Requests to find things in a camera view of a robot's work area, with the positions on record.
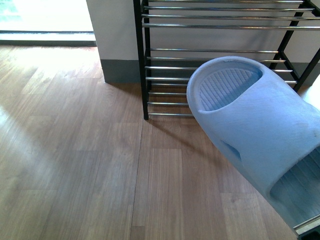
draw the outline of light blue slipper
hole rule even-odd
[[[320,111],[261,63],[199,67],[189,107],[213,144],[294,230],[320,214]]]

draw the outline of wooden floor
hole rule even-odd
[[[0,56],[0,239],[296,239],[194,119],[145,121],[139,84],[104,83],[96,48]]]

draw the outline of metal rod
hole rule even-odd
[[[161,112],[150,112],[149,115],[153,116],[177,116],[177,117],[193,117],[192,114],[184,113],[161,113]]]
[[[154,102],[148,101],[149,105],[165,105],[165,106],[189,106],[186,102]]]
[[[292,73],[293,70],[289,69],[289,70],[283,70],[283,69],[272,69],[272,71],[276,72],[276,73]]]
[[[152,61],[199,61],[199,62],[207,62],[212,60],[213,58],[204,58],[204,57],[147,57],[148,60]],[[260,63],[284,63],[285,60],[257,60]]]
[[[146,66],[146,69],[151,70],[197,70],[198,67],[188,67],[188,66]],[[291,73],[293,70],[285,70],[285,69],[274,69],[274,72],[277,73]]]
[[[301,234],[309,231],[310,229],[308,228],[308,226],[313,223],[317,223],[318,226],[320,225],[320,214],[310,218],[307,221],[300,223],[297,226],[294,226],[293,229],[298,233],[298,235],[301,235]]]
[[[189,28],[189,29],[233,29],[233,30],[309,30],[319,31],[320,26],[250,26],[250,25],[200,25],[143,23],[143,28]]]
[[[179,84],[179,83],[152,83],[152,86],[158,87],[186,87],[187,84]]]
[[[147,77],[147,81],[174,81],[174,82],[185,82],[189,81],[187,77]]]
[[[184,97],[186,93],[177,93],[177,92],[149,92],[149,95],[153,96],[177,96],[177,97]]]
[[[197,70],[197,67],[189,66],[145,66],[145,68],[151,70]]]
[[[237,54],[277,54],[278,51],[226,50],[226,49],[190,49],[190,48],[150,48],[151,51],[199,52],[199,53],[237,53]]]
[[[314,21],[320,17],[294,17],[294,16],[211,16],[211,15],[159,15],[142,14],[148,19],[209,19],[209,20],[250,20],[250,21]]]
[[[186,6],[145,6],[145,10],[182,10],[214,12],[312,12],[314,8],[244,8],[244,7],[186,7]]]
[[[300,0],[149,0],[150,3],[302,4]]]

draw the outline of rack shelf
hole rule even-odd
[[[299,74],[285,54],[295,31],[320,31],[320,9],[310,0],[133,0],[133,5],[146,120],[154,115],[192,116],[186,100],[188,80],[201,64],[221,55],[255,55],[295,91],[320,60],[319,48]],[[240,38],[243,31],[274,31],[282,40],[277,49],[207,48],[194,43],[186,46],[186,42],[177,47],[176,38],[171,46],[163,47],[154,43],[159,40],[152,39],[155,35],[168,42],[170,36],[157,32],[164,30],[171,31],[170,36],[183,30],[188,30],[188,35],[192,30],[213,34],[232,31],[235,38]]]

